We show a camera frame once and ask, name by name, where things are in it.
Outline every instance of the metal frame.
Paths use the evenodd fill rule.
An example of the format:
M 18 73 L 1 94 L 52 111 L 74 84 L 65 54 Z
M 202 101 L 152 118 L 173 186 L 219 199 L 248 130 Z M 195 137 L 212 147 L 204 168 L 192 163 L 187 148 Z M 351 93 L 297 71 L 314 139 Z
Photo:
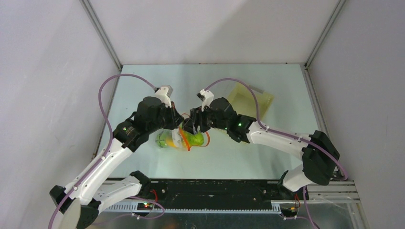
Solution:
M 117 53 L 115 52 L 110 40 L 107 37 L 106 31 L 103 29 L 100 20 L 97 17 L 96 12 L 93 9 L 93 6 L 90 3 L 90 0 L 80 0 L 83 8 L 85 9 L 91 23 L 93 24 L 97 34 L 100 36 L 101 42 L 104 44 L 108 54 L 113 60 L 114 64 L 118 68 L 118 71 L 122 70 L 122 63 L 119 60 Z
M 305 62 L 305 65 L 307 68 L 309 68 L 309 66 L 312 64 L 312 61 L 315 59 L 315 56 L 318 53 L 319 48 L 325 41 L 326 36 L 329 34 L 330 29 L 334 25 L 337 17 L 339 16 L 341 10 L 343 9 L 345 3 L 346 3 L 346 0 L 339 0 L 338 3 L 336 4 L 335 8 L 333 9 L 332 15 L 329 17 L 328 22 L 325 25 L 325 28 L 323 28 L 317 42 L 315 43 L 314 48 L 312 49 L 307 61 Z

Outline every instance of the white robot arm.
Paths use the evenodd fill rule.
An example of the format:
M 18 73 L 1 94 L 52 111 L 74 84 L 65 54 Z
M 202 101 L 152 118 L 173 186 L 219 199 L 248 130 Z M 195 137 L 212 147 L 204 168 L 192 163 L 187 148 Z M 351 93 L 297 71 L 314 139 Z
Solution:
M 175 110 L 170 100 L 172 88 L 164 85 L 157 89 L 154 97 L 146 97 L 138 104 L 138 109 L 131 117 L 120 123 L 113 132 L 113 139 L 92 162 L 65 187 L 55 186 L 50 195 L 58 205 L 69 195 L 60 208 L 65 213 L 75 200 L 80 201 L 80 217 L 76 228 L 86 228 L 97 216 L 111 205 L 136 196 L 142 190 L 145 176 L 139 171 L 131 173 L 127 178 L 107 188 L 100 188 L 103 182 L 136 149 L 145 143 L 149 135 L 159 129 L 174 129 L 183 122 L 182 116 Z
M 329 184 L 335 163 L 314 148 L 313 144 L 308 144 L 317 144 L 338 160 L 339 153 L 323 132 L 315 131 L 309 135 L 270 129 L 253 117 L 237 114 L 225 98 L 214 100 L 213 93 L 208 90 L 201 90 L 197 96 L 202 100 L 202 106 L 190 110 L 191 115 L 185 120 L 184 130 L 195 134 L 210 128 L 223 129 L 237 142 L 270 146 L 298 158 L 303 164 L 286 171 L 279 180 L 280 191 L 286 195 L 294 194 L 310 183 Z

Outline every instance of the yellow object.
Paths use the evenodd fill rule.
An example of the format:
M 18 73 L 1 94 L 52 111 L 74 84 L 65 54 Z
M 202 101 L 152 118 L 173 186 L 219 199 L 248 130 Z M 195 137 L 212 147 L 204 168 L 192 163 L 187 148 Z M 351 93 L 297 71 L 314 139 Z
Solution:
M 255 93 L 257 103 L 259 104 L 259 117 L 263 119 L 270 105 L 273 103 L 274 95 L 250 85 L 249 87 Z M 231 91 L 227 99 L 238 114 L 256 118 L 255 100 L 245 86 L 236 83 L 235 88 Z

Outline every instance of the purple cable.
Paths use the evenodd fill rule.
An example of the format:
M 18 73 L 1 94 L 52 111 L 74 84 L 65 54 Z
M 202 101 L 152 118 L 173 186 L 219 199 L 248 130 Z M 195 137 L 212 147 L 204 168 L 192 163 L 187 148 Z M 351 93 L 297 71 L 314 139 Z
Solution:
M 114 217 L 114 218 L 112 218 L 112 219 L 109 219 L 109 220 L 107 220 L 107 221 L 104 221 L 104 222 L 102 222 L 102 223 L 93 223 L 92 225 L 94 225 L 94 226 L 102 226 L 102 225 L 105 225 L 105 224 L 107 224 L 107 223 L 110 223 L 110 222 L 112 222 L 112 221 L 114 221 L 114 220 L 116 220 L 116 219 L 119 219 L 119 218 L 125 217 L 125 216 L 132 216 L 132 217 L 133 217 L 133 216 L 136 216 L 136 217 L 139 217 L 140 219 L 156 219 L 156 218 L 159 218 L 159 217 L 163 216 L 163 214 L 164 214 L 165 211 L 166 211 L 166 209 L 165 209 L 161 204 L 159 204 L 158 202 L 150 201 L 150 200 L 147 200 L 147 199 L 142 199 L 142 198 L 139 198 L 139 197 L 128 197 L 128 198 L 130 198 L 130 199 L 139 199 L 139 200 L 142 200 L 143 202 L 148 202 L 148 203 L 152 203 L 152 204 L 154 204 L 154 205 L 157 205 L 157 206 L 159 206 L 159 207 L 162 209 L 162 213 L 160 213 L 160 215 L 153 216 L 153 217 L 140 216 L 140 215 L 137 215 L 137 214 L 135 214 L 135 213 L 126 213 L 126 214 L 122 214 L 122 215 L 116 216 L 116 217 Z
M 146 79 L 144 79 L 144 78 L 142 78 L 142 77 L 140 77 L 140 76 L 138 76 L 138 75 L 133 75 L 133 74 L 118 74 L 118 75 L 113 75 L 113 76 L 111 76 L 110 78 L 106 79 L 106 80 L 101 84 L 100 89 L 98 90 L 98 104 L 99 104 L 99 106 L 100 106 L 101 114 L 103 114 L 103 118 L 104 118 L 104 120 L 106 121 L 106 124 L 107 124 L 107 126 L 108 126 L 108 130 L 109 130 L 109 133 L 110 133 L 110 139 L 109 139 L 109 141 L 108 141 L 108 145 L 107 145 L 107 147 L 106 147 L 106 150 L 105 150 L 104 153 L 103 153 L 103 156 L 105 156 L 105 155 L 108 153 L 108 151 L 109 151 L 109 149 L 110 149 L 110 147 L 111 147 L 111 144 L 112 144 L 112 142 L 113 142 L 113 130 L 112 130 L 112 127 L 111 127 L 110 122 L 108 121 L 107 114 L 105 113 L 104 108 L 103 108 L 103 104 L 102 104 L 102 102 L 101 102 L 101 92 L 103 91 L 104 86 L 105 86 L 110 80 L 115 79 L 115 78 L 118 78 L 118 77 L 121 77 L 121 76 L 131 76 L 131 77 L 138 78 L 138 79 L 142 80 L 143 82 L 147 83 L 147 84 L 153 89 L 153 91 L 156 90 L 156 87 L 155 87 L 153 84 L 151 84 L 149 81 L 147 81 Z M 83 181 L 84 179 L 86 179 L 86 177 L 95 169 L 95 167 L 97 167 L 97 166 L 101 163 L 101 161 L 102 161 L 101 158 L 98 159 L 98 160 L 93 164 L 93 166 L 91 166 L 90 169 L 73 185 L 73 187 L 79 186 L 79 185 L 82 183 L 82 181 Z M 58 204 L 58 206 L 56 207 L 55 211 L 53 212 L 53 214 L 52 214 L 52 216 L 51 216 L 51 220 L 49 220 L 48 229 L 52 229 L 53 221 L 55 220 L 56 214 L 57 214 L 58 211 L 61 209 L 62 205 L 65 203 L 65 201 L 67 200 L 67 198 L 73 193 L 73 191 L 74 191 L 73 187 L 66 193 L 65 197 L 63 197 L 63 199 L 61 200 L 61 202 Z
M 305 219 L 305 220 L 308 220 L 309 221 L 309 219 L 308 218 L 306 218 L 306 217 L 302 217 L 302 216 L 297 216 L 296 218 L 295 217 L 285 217 L 283 214 L 281 214 L 281 215 L 279 215 L 281 218 L 285 218 L 286 220 L 290 220 L 290 219 Z M 316 227 L 316 229 L 320 229 L 320 227 L 318 226 L 318 224 L 316 224 L 315 222 L 314 222 L 314 225 L 315 225 L 315 227 Z
M 255 95 L 255 93 L 252 91 L 252 89 L 250 89 L 250 87 L 249 87 L 247 84 L 245 84 L 243 81 L 238 80 L 238 79 L 234 79 L 234 78 L 223 78 L 223 79 L 217 80 L 217 81 L 215 81 L 214 83 L 210 84 L 208 87 L 205 88 L 205 90 L 208 90 L 208 89 L 210 89 L 212 86 L 214 86 L 215 84 L 217 84 L 217 83 L 219 83 L 219 82 L 221 82 L 221 81 L 226 81 L 226 80 L 238 82 L 238 83 L 242 84 L 243 86 L 245 86 L 245 87 L 250 91 L 250 93 L 251 93 L 252 96 L 253 96 L 253 99 L 255 100 L 255 105 L 256 105 L 256 119 L 257 119 L 257 122 L 259 123 L 259 125 L 260 125 L 264 130 L 267 130 L 267 131 L 270 131 L 270 132 L 273 132 L 273 133 L 275 133 L 275 134 L 282 135 L 282 136 L 285 136 L 285 137 L 288 137 L 288 138 L 292 138 L 292 139 L 294 139 L 294 140 L 298 140 L 298 137 L 295 136 L 295 135 L 291 135 L 291 134 L 288 134 L 288 133 L 285 133 L 285 132 L 282 132 L 282 131 L 278 131 L 278 130 L 273 130 L 273 129 L 269 128 L 269 127 L 265 127 L 265 126 L 262 124 L 262 121 L 260 120 L 259 104 L 258 104 L 258 102 L 257 102 L 256 95 Z M 343 166 L 339 163 L 339 161 L 336 160 L 335 157 L 333 157 L 328 151 L 326 151 L 325 149 L 323 149 L 323 148 L 320 147 L 319 145 L 317 145 L 317 144 L 315 144 L 315 143 L 313 143 L 313 142 L 311 142 L 311 141 L 309 141 L 309 140 L 306 140 L 306 139 L 303 139 L 303 138 L 302 138 L 302 139 L 300 139 L 300 141 L 305 142 L 305 143 L 307 143 L 307 144 L 309 144 L 309 145 L 311 145 L 311 146 L 317 148 L 318 150 L 320 150 L 321 152 L 323 152 L 326 156 L 328 156 L 328 157 L 336 164 L 337 167 L 339 167 L 339 169 L 340 169 L 341 172 L 343 173 L 343 178 L 334 177 L 334 179 L 347 180 L 347 173 L 346 173 L 346 170 L 345 170 L 345 169 L 343 168 Z
M 308 204 L 307 204 L 307 199 L 305 198 L 305 194 L 306 194 L 306 193 L 307 193 L 307 186 L 305 186 L 305 187 L 302 189 L 302 194 L 303 194 L 303 197 L 304 197 L 304 205 L 305 205 L 305 209 L 307 210 L 308 219 L 305 218 L 305 217 L 303 217 L 303 218 L 304 218 L 304 219 L 307 219 L 307 220 L 311 223 L 312 227 L 316 229 L 317 225 L 316 225 L 316 223 L 312 220 L 311 214 L 309 213 Z

